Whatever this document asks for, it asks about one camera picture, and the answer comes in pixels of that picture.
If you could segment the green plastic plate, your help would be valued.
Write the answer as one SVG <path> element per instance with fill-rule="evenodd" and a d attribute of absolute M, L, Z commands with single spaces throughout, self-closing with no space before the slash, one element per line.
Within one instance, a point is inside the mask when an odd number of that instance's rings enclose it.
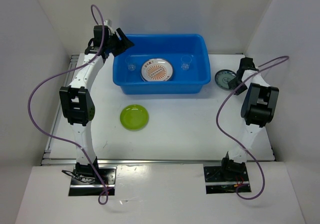
<path fill-rule="evenodd" d="M 125 129 L 139 131 L 148 124 L 149 113 L 144 106 L 132 104 L 123 108 L 119 120 Z"/>

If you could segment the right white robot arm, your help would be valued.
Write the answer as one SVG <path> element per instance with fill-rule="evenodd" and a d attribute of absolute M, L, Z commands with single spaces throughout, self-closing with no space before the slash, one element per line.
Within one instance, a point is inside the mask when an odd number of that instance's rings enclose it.
<path fill-rule="evenodd" d="M 255 67 L 253 59 L 244 57 L 240 60 L 239 69 L 233 79 L 223 77 L 230 90 L 238 96 L 246 92 L 240 116 L 243 119 L 237 140 L 243 145 L 228 151 L 222 159 L 219 174 L 222 179 L 231 181 L 245 170 L 248 151 L 258 133 L 274 117 L 279 89 L 269 85 Z"/>

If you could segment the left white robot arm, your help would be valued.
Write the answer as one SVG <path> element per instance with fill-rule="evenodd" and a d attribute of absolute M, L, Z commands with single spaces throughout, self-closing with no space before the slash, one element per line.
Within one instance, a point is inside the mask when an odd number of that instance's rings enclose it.
<path fill-rule="evenodd" d="M 90 91 L 108 56 L 116 57 L 134 46 L 120 28 L 112 31 L 110 26 L 97 25 L 93 33 L 78 73 L 68 86 L 59 90 L 63 116 L 71 125 L 77 150 L 75 170 L 71 176 L 90 184 L 96 183 L 100 177 L 91 136 L 96 108 Z"/>

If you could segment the orange sunburst plate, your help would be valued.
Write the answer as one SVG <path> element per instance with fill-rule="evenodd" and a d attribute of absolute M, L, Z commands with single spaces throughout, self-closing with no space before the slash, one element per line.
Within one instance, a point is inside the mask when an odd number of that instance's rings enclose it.
<path fill-rule="evenodd" d="M 173 77 L 174 68 L 166 59 L 153 58 L 143 63 L 140 72 L 146 82 L 162 82 L 169 81 Z"/>

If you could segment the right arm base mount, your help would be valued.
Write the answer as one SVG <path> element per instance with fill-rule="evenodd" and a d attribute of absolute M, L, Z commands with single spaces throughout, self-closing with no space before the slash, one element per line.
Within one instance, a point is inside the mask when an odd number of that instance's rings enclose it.
<path fill-rule="evenodd" d="M 221 166 L 204 165 L 203 170 L 207 194 L 235 193 L 238 187 L 240 187 L 239 193 L 251 192 L 246 168 L 241 174 L 233 175 L 229 180 L 223 178 Z"/>

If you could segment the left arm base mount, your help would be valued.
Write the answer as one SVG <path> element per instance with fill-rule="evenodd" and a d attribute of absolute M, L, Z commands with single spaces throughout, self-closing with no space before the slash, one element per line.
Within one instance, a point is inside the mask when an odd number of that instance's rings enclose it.
<path fill-rule="evenodd" d="M 98 171 L 108 189 L 108 195 L 111 196 L 115 194 L 116 170 L 116 167 L 109 167 Z M 99 196 L 104 190 L 102 182 L 96 176 L 77 174 L 75 169 L 62 170 L 62 173 L 71 177 L 69 196 Z"/>

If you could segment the small teal patterned plate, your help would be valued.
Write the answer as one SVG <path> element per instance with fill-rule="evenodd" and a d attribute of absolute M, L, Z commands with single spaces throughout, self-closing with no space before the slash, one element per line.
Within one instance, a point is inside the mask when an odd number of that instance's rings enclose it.
<path fill-rule="evenodd" d="M 229 82 L 236 77 L 236 73 L 232 70 L 219 70 L 215 76 L 215 83 L 224 90 L 232 90 L 232 87 L 229 86 Z"/>

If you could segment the clear plastic cup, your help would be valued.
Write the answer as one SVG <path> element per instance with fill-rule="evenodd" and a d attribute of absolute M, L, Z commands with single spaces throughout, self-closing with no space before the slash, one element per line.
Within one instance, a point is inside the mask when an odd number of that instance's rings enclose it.
<path fill-rule="evenodd" d="M 189 55 L 185 55 L 181 57 L 181 68 L 184 71 L 188 71 L 190 69 L 192 63 L 192 57 Z"/>
<path fill-rule="evenodd" d="M 134 58 L 133 56 L 128 56 L 128 57 L 126 57 L 125 63 L 126 63 L 127 69 L 128 69 L 130 72 L 133 72 L 133 71 L 136 69 L 136 67 L 137 67 L 135 58 Z"/>

